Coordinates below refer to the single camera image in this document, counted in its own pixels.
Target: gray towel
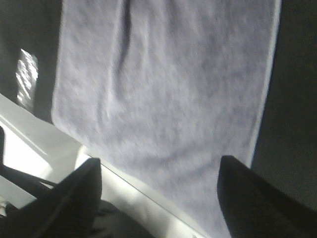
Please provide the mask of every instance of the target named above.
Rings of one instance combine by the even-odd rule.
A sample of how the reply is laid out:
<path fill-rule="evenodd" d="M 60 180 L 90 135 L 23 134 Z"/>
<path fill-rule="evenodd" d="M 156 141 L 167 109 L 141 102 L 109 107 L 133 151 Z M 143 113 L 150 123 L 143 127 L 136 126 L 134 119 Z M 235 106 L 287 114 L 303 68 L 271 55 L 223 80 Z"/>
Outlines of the gray towel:
<path fill-rule="evenodd" d="M 278 0 L 63 2 L 53 122 L 193 217 L 229 232 L 220 158 L 251 164 Z"/>

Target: fabric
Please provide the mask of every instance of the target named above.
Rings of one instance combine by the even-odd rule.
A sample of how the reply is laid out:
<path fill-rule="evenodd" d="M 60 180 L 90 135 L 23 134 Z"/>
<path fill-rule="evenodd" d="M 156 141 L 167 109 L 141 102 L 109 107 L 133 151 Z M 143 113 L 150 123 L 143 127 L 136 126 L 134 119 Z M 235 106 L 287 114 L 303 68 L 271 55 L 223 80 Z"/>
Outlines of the fabric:
<path fill-rule="evenodd" d="M 154 238 L 146 229 L 111 203 L 101 201 L 87 238 Z"/>
<path fill-rule="evenodd" d="M 229 237 L 220 157 L 251 164 L 278 19 L 278 0 L 64 1 L 53 122 Z"/>
<path fill-rule="evenodd" d="M 221 210 L 232 238 L 314 238 L 317 213 L 292 200 L 232 156 L 221 159 Z"/>

